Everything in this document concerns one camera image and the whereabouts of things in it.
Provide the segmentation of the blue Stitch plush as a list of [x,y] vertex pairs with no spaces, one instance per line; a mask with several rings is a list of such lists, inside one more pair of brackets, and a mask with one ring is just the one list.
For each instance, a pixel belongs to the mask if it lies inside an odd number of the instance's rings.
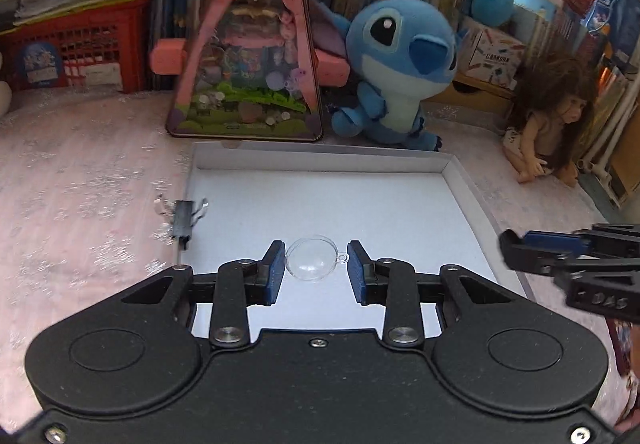
[[378,0],[352,19],[318,0],[309,8],[322,27],[314,37],[340,40],[359,78],[352,100],[333,106],[333,132],[437,152],[442,139],[426,130],[421,104],[444,92],[457,73],[461,37],[446,17],[422,0]]

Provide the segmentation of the black binder clip on tray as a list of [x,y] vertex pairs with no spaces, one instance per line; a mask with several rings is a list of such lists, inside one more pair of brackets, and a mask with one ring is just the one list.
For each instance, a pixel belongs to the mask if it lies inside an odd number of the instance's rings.
[[172,204],[163,195],[154,200],[154,209],[169,224],[170,237],[177,243],[179,250],[186,250],[192,238],[196,224],[206,216],[209,201],[176,200]]

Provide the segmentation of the white patterned cardboard box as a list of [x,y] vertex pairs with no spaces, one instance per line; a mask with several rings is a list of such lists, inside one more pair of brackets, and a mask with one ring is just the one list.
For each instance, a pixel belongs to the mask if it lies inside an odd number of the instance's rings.
[[458,71],[467,77],[503,89],[513,89],[514,77],[524,58],[526,45],[500,29],[465,17]]

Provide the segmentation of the red smartphone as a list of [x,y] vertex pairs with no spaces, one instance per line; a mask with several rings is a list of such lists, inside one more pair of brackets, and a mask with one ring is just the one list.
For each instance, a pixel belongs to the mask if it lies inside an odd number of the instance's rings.
[[605,321],[606,326],[608,326],[618,373],[622,377],[633,375],[634,378],[639,379],[639,326],[623,320],[611,320],[610,318]]

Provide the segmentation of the clear plastic half sphere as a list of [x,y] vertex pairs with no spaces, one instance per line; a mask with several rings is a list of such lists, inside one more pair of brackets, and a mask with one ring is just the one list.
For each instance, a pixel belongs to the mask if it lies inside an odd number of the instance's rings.
[[326,236],[299,238],[286,250],[285,268],[302,282],[316,282],[331,275],[337,265],[346,264],[349,255],[338,250]]

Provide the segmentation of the white shallow cardboard tray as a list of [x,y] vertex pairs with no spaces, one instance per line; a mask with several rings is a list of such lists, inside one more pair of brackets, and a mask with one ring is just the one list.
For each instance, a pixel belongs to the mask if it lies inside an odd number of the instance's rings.
[[198,274],[260,258],[274,240],[332,262],[359,240],[421,273],[458,264],[521,292],[497,227],[454,156],[368,146],[198,143],[186,196],[209,208],[179,261]]

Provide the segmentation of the pink triangular miniature house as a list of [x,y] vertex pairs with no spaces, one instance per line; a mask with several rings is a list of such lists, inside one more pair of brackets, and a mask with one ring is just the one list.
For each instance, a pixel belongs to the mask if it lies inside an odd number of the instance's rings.
[[194,34],[159,40],[150,62],[177,79],[167,131],[194,138],[318,141],[319,83],[348,76],[314,48],[308,0],[208,0]]

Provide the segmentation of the red plastic crate left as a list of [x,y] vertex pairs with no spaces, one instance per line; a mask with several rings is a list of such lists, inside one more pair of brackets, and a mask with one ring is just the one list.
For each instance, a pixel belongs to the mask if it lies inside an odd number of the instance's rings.
[[1,34],[1,79],[14,92],[148,86],[151,0],[113,0]]

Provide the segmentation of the wooden drawer box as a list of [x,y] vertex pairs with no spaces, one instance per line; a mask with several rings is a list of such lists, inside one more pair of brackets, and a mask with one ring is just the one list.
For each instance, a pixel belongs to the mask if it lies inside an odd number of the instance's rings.
[[433,96],[431,101],[504,117],[512,106],[513,95],[509,89],[457,74],[447,89]]

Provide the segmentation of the brown haired doll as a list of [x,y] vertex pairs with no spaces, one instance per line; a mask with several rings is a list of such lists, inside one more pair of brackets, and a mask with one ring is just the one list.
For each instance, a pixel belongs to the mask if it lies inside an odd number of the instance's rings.
[[574,187],[574,150],[588,129],[598,96],[597,75],[568,54],[551,54],[516,87],[502,150],[521,184],[554,176]]

